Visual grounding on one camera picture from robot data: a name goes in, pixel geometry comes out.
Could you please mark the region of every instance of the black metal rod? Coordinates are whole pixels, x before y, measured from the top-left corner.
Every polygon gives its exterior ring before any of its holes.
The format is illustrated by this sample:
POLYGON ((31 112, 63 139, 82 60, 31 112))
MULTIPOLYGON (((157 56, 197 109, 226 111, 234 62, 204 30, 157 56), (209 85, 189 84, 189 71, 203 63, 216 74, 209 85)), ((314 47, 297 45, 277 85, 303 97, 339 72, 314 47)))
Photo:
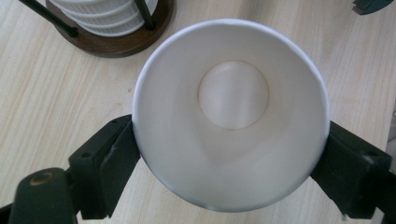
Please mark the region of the black metal rod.
POLYGON ((78 36, 78 29, 76 27, 71 27, 57 16, 52 14, 48 9, 43 7, 40 3, 36 0, 20 0, 20 2, 24 3, 27 7, 38 13, 44 19, 49 21, 50 23, 54 24, 55 26, 59 27, 63 31, 67 32, 68 35, 71 37, 78 36))
POLYGON ((149 14, 149 8, 148 8, 148 5, 146 4, 145 0, 134 0, 134 2, 136 3, 136 6, 140 11, 140 14, 142 14, 143 20, 145 21, 146 28, 148 30, 154 30, 155 23, 154 23, 154 20, 152 19, 151 15, 149 14))

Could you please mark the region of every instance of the light wood surface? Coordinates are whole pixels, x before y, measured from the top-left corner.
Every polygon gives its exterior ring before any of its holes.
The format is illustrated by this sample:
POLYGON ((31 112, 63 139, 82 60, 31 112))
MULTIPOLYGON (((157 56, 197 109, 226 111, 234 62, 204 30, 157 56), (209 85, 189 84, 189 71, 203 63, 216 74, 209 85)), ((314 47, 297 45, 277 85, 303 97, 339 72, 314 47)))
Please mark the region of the light wood surface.
MULTIPOLYGON (((127 58, 75 48, 16 0, 0 4, 0 206, 20 180, 67 158, 108 121, 132 112, 134 86, 165 38, 199 21, 257 21, 289 37, 314 61, 332 120, 384 149, 396 96, 396 4, 359 16, 346 0, 178 0, 163 36, 127 58)), ((179 199, 140 161, 111 219, 81 223, 370 223, 347 218, 308 178, 279 203, 225 214, 179 199)))

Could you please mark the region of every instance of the black clamp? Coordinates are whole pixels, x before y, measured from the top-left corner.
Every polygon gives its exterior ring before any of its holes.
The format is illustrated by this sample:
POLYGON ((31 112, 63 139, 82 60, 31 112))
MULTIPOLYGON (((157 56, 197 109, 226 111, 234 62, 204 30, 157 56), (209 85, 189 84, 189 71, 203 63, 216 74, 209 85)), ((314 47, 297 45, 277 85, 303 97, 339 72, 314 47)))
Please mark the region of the black clamp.
POLYGON ((353 8, 360 15, 367 15, 387 7, 393 0, 355 0, 353 8))
MULTIPOLYGON (((69 158, 70 168, 49 168, 25 177, 13 204, 0 209, 0 223, 75 224, 111 217, 140 159, 131 115, 113 119, 69 158)), ((352 218, 396 223, 396 175, 391 156, 331 122, 323 154, 311 177, 352 218)))

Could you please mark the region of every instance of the cup rim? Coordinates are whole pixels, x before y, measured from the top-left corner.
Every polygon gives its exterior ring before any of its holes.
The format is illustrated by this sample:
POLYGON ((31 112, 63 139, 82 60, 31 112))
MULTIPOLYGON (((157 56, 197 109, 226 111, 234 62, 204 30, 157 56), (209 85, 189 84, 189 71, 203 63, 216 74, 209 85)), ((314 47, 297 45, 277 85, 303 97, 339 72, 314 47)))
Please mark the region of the cup rim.
MULTIPOLYGON (((145 63, 145 65, 140 73, 140 76, 136 82, 133 102, 134 102, 134 105, 132 107, 132 110, 133 110, 132 114, 133 114, 133 124, 135 126, 134 135, 136 137, 137 144, 141 148, 142 158, 148 165, 148 168, 151 170, 151 172, 154 173, 154 175, 168 189, 173 191, 177 196, 183 198, 184 200, 186 200, 190 203, 198 205, 200 207, 207 208, 210 210, 220 211, 220 212, 244 212, 244 211, 262 208, 264 206, 275 203, 275 202, 285 198, 286 196, 291 194, 293 191, 295 191, 309 177, 310 172, 312 172, 312 170, 315 167, 315 164, 318 162, 318 160, 321 156, 322 150, 324 148, 324 145, 325 145, 325 137, 327 138, 327 135, 328 135, 329 129, 330 129, 330 109, 329 109, 328 93, 326 91, 324 80, 322 79, 319 70, 315 67, 312 60, 309 59, 309 57, 295 43, 293 43, 291 40, 289 40, 287 37, 285 37, 278 31, 276 31, 270 27, 264 26, 262 24, 259 24, 257 22, 253 22, 253 21, 243 21, 243 20, 238 20, 238 19, 220 19, 220 20, 213 20, 213 21, 203 21, 203 22, 194 24, 192 26, 189 26, 187 28, 184 28, 183 30, 178 31, 177 33, 175 33, 172 36, 170 36, 169 38, 167 38, 164 42, 161 43, 161 45, 158 48, 156 48, 154 50, 154 52, 151 54, 151 56, 148 58, 147 62, 145 63), (254 204, 239 203, 237 205, 230 205, 230 206, 229 205, 217 206, 217 205, 209 204, 204 201, 199 201, 200 199, 197 199, 197 198, 192 198, 191 194, 186 193, 186 192, 190 192, 190 191, 180 188, 180 186, 183 186, 183 184, 179 184, 179 183, 177 183, 177 181, 172 182, 172 180, 167 179, 166 177, 169 177, 168 174, 170 174, 170 173, 164 173, 163 170, 159 169, 159 167, 162 167, 162 168, 164 167, 163 161, 172 163, 172 160, 176 161, 177 158, 174 158, 174 159, 173 158, 158 158, 158 155, 157 155, 157 157, 155 157, 155 153, 158 151, 149 151, 149 150, 145 149, 146 146, 154 147, 154 145, 151 144, 154 139, 150 138, 151 143, 149 143, 149 145, 148 145, 149 139, 147 137, 144 137, 144 134, 149 133, 149 131, 152 131, 152 129, 155 127, 155 125, 153 125, 153 122, 152 122, 153 120, 151 120, 151 122, 149 122, 146 119, 144 119, 144 118, 146 118, 146 115, 145 115, 145 112, 143 112, 141 109, 141 107, 143 107, 143 105, 149 104, 147 101, 147 99, 149 98, 149 95, 152 96, 152 94, 149 94, 148 91, 145 90, 145 87, 147 87, 147 85, 149 85, 148 83, 150 83, 152 85, 154 85, 155 83, 161 83, 158 81, 157 82, 155 82, 155 81, 149 82, 149 78, 151 78, 151 80, 153 79, 153 74, 151 73, 152 72, 151 67, 157 63, 157 60, 160 60, 160 58, 163 56, 163 52, 167 52, 168 48, 171 48, 171 46, 173 44, 175 44, 179 39, 183 38, 184 36, 190 35, 191 33, 193 33, 196 30, 205 29, 208 27, 219 26, 219 25, 244 26, 244 27, 248 27, 248 28, 251 28, 254 30, 258 30, 258 31, 265 33, 267 35, 270 35, 272 37, 275 37, 276 39, 279 40, 279 42, 281 42, 283 45, 285 45, 287 48, 289 48, 289 50, 292 53, 294 53, 297 57, 299 57, 300 59, 302 59, 304 61, 305 66, 308 68, 308 70, 312 74, 313 80, 315 80, 316 83, 318 83, 318 92, 319 92, 318 100, 320 101, 320 106, 321 106, 320 113, 322 112, 322 110, 323 110, 323 113, 321 113, 320 117, 322 118, 322 120, 320 121, 320 124, 318 125, 318 129, 320 129, 320 132, 317 133, 317 136, 320 136, 320 138, 317 139, 317 141, 315 142, 315 144, 314 144, 315 148, 313 149, 314 153, 312 153, 312 155, 309 158, 310 160, 311 159, 312 160, 309 161, 308 163, 305 163, 305 161, 300 162, 297 167, 303 167, 304 169, 299 171, 298 176, 297 177, 295 176, 293 178, 292 182, 287 182, 287 186, 282 188, 282 191, 278 192, 275 195, 272 195, 270 197, 271 199, 262 200, 261 203, 254 203, 254 204)), ((169 146, 163 145, 161 147, 161 149, 163 149, 164 147, 169 148, 169 146)), ((169 155, 176 155, 175 153, 183 151, 183 148, 177 148, 177 149, 170 148, 170 150, 171 150, 171 153, 169 155)), ((183 170, 183 171, 179 172, 175 169, 172 169, 172 172, 173 172, 172 175, 173 176, 181 175, 181 176, 188 177, 185 175, 186 173, 184 173, 185 171, 183 168, 181 168, 180 170, 183 170)))

